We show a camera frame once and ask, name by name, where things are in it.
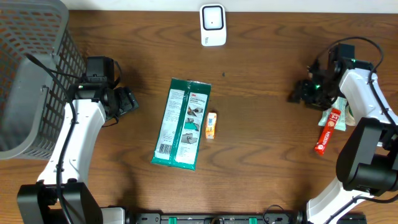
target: gray plastic basket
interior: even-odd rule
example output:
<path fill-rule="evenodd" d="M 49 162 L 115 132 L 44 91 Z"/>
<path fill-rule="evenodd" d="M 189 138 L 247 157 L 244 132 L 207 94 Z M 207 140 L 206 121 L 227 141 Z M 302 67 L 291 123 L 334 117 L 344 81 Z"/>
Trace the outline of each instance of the gray plastic basket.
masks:
<path fill-rule="evenodd" d="M 65 97 L 24 54 L 77 76 L 85 63 L 58 0 L 0 0 L 0 159 L 49 159 L 63 123 Z M 64 87 L 73 78 L 57 75 Z"/>

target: red package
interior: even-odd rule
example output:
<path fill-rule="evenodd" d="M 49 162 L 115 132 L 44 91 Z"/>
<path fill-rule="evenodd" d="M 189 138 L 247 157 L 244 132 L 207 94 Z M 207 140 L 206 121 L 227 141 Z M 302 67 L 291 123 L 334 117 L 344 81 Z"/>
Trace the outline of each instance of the red package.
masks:
<path fill-rule="evenodd" d="M 326 146 L 328 145 L 329 139 L 331 138 L 331 134 L 335 130 L 335 126 L 338 118 L 340 117 L 341 111 L 338 109 L 332 109 L 326 122 L 325 128 L 323 128 L 323 132 L 321 137 L 318 140 L 317 145 L 315 146 L 315 151 L 319 153 L 319 155 L 323 155 L 325 153 Z"/>

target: green wipes package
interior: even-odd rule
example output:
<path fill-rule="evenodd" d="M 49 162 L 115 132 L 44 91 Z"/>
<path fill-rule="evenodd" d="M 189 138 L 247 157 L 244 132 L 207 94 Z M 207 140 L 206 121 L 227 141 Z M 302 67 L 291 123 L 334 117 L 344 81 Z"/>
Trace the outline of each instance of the green wipes package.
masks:
<path fill-rule="evenodd" d="M 172 79 L 153 164 L 195 170 L 211 85 Z"/>

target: black cable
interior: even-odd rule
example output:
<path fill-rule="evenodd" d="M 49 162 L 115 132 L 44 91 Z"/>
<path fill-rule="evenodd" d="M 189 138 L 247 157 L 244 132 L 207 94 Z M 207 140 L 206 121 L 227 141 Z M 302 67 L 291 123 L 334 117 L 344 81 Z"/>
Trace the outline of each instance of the black cable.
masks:
<path fill-rule="evenodd" d="M 52 70 L 52 69 L 49 69 L 49 70 L 50 70 L 52 73 L 60 74 L 60 75 L 63 75 L 63 76 L 68 76 L 68 77 L 77 78 L 77 79 L 80 78 L 80 77 L 77 76 L 77 75 L 71 75 L 71 74 L 67 74 L 67 73 L 63 73 L 63 72 L 58 72 L 58 71 L 55 71 L 55 70 Z"/>
<path fill-rule="evenodd" d="M 31 54 L 26 53 L 26 55 L 30 55 L 30 57 L 35 58 L 35 57 L 34 57 L 33 55 L 31 55 Z M 77 78 L 77 79 L 80 78 L 80 77 L 78 77 L 78 76 L 76 76 L 76 75 L 66 74 L 66 73 L 63 73 L 63 72 L 58 72 L 58 71 L 49 69 L 49 68 L 47 68 L 46 66 L 44 66 L 44 65 L 42 64 L 42 62 L 40 62 L 39 60 L 37 60 L 37 58 L 35 58 L 35 59 L 36 59 L 35 61 L 32 61 L 31 58 L 28 58 L 28 59 L 29 59 L 31 62 L 33 62 L 35 65 L 39 66 L 40 68 L 45 67 L 47 70 L 49 70 L 49 71 L 52 72 L 52 73 L 60 74 L 60 75 L 67 76 L 67 77 Z"/>
<path fill-rule="evenodd" d="M 392 203 L 398 200 L 398 195 L 395 195 L 394 197 L 387 199 L 387 200 L 380 200 L 380 199 L 375 199 L 375 198 L 367 198 L 363 196 L 356 196 L 352 200 L 350 200 L 346 205 L 344 205 L 341 209 L 339 209 L 336 213 L 330 216 L 330 218 L 325 222 L 325 224 L 329 224 L 334 218 L 336 218 L 341 212 L 346 210 L 348 207 L 350 207 L 352 204 L 356 203 L 358 200 L 367 200 L 370 202 L 375 202 L 375 203 Z"/>
<path fill-rule="evenodd" d="M 116 81 L 114 82 L 113 88 L 115 88 L 115 87 L 119 84 L 119 82 L 121 81 L 122 76 L 123 76 L 122 69 L 120 68 L 120 65 L 119 65 L 118 61 L 114 61 L 114 63 L 115 63 L 116 66 L 118 67 L 120 74 L 119 74 L 119 77 L 118 77 L 118 78 L 116 79 Z"/>
<path fill-rule="evenodd" d="M 224 217 L 221 217 L 221 218 L 216 217 L 216 218 L 212 219 L 212 221 L 211 221 L 210 224 L 215 224 L 215 223 L 216 223 L 216 220 L 222 220 L 222 221 L 223 221 L 223 224 L 225 224 L 225 218 L 224 218 Z"/>
<path fill-rule="evenodd" d="M 388 121 L 391 123 L 391 125 L 394 127 L 396 134 L 398 134 L 398 127 L 395 123 L 395 121 L 391 118 L 391 115 L 388 113 L 389 108 L 386 108 L 383 104 L 383 102 L 381 101 L 379 95 L 376 92 L 376 89 L 374 88 L 373 82 L 374 80 L 372 80 L 372 74 L 369 74 L 369 78 L 368 78 L 368 83 L 369 86 L 371 87 L 371 90 L 373 92 L 374 97 L 376 98 L 377 103 L 380 105 L 381 111 L 382 113 L 386 116 L 386 118 L 388 119 Z"/>
<path fill-rule="evenodd" d="M 285 215 L 287 216 L 287 218 L 289 219 L 287 223 L 290 223 L 290 222 L 292 221 L 292 217 L 291 217 L 287 212 L 285 212 L 285 210 L 284 210 L 280 205 L 270 205 L 270 206 L 268 206 L 268 208 L 267 208 L 267 209 L 264 211 L 264 213 L 262 214 L 262 221 L 263 221 L 265 224 L 269 224 L 269 222 L 266 220 L 266 215 L 267 215 L 267 213 L 268 213 L 268 210 L 269 210 L 270 208 L 272 208 L 272 207 L 278 207 L 278 208 L 280 208 L 280 209 L 282 210 L 282 213 L 285 214 Z"/>
<path fill-rule="evenodd" d="M 65 142 L 63 143 L 62 150 L 61 150 L 60 157 L 59 157 L 58 164 L 57 164 L 57 180 L 56 180 L 56 182 L 57 182 L 57 197 L 58 197 L 58 199 L 59 199 L 59 201 L 60 201 L 60 205 L 61 205 L 62 211 L 63 211 L 63 213 L 65 214 L 65 217 L 66 217 L 68 223 L 69 223 L 69 224 L 73 224 L 72 218 L 70 217 L 68 208 L 67 208 L 67 206 L 66 206 L 66 204 L 65 204 L 65 199 L 64 199 L 64 197 L 63 197 L 63 195 L 62 195 L 62 192 L 61 192 L 61 171 L 62 171 L 62 165 L 63 165 L 63 158 L 65 157 L 66 149 L 67 149 L 67 146 L 68 146 L 70 137 L 71 137 L 71 135 L 72 135 L 73 128 L 75 127 L 75 122 L 76 122 L 76 110 L 75 110 L 74 105 L 72 104 L 72 99 L 70 99 L 70 98 L 68 97 L 67 90 L 65 89 L 65 87 L 63 87 L 63 85 L 62 85 L 61 82 L 55 77 L 55 75 L 54 75 L 53 73 L 51 73 L 51 70 L 48 69 L 46 66 L 44 66 L 44 65 L 42 64 L 42 62 L 40 62 L 39 60 L 37 60 L 37 58 L 35 58 L 33 55 L 28 54 L 28 53 L 26 53 L 25 55 L 26 55 L 26 57 L 27 57 L 31 62 L 33 62 L 34 64 L 36 64 L 36 65 L 39 66 L 40 68 L 43 68 L 43 69 L 48 73 L 48 75 L 51 76 L 51 78 L 52 78 L 53 81 L 56 83 L 56 85 L 58 85 L 58 87 L 59 87 L 59 88 L 63 91 L 63 93 L 65 94 L 65 97 L 66 97 L 66 99 L 67 99 L 67 101 L 68 101 L 68 103 L 69 103 L 69 105 L 70 105 L 70 109 L 71 109 L 71 111 L 72 111 L 72 120 L 71 120 L 71 123 L 70 123 L 70 128 L 69 128 L 67 137 L 65 138 Z"/>
<path fill-rule="evenodd" d="M 117 125 L 117 124 L 119 123 L 119 117 L 115 115 L 114 119 L 116 120 L 116 122 L 115 122 L 115 123 L 113 123 L 113 124 L 109 124 L 109 125 L 102 125 L 102 127 L 101 127 L 101 128 L 107 128 L 107 127 L 110 127 L 110 126 Z"/>
<path fill-rule="evenodd" d="M 354 36 L 354 37 L 346 37 L 340 40 L 336 40 L 333 43 L 331 43 L 327 48 L 325 48 L 324 50 L 322 50 L 321 52 L 319 52 L 319 54 L 316 57 L 316 60 L 319 59 L 326 51 L 329 51 L 334 45 L 346 41 L 346 40 L 365 40 L 371 44 L 373 44 L 375 47 L 377 47 L 377 49 L 381 50 L 380 46 L 378 46 L 375 42 L 373 42 L 372 40 L 366 38 L 366 37 L 360 37 L 360 36 Z"/>

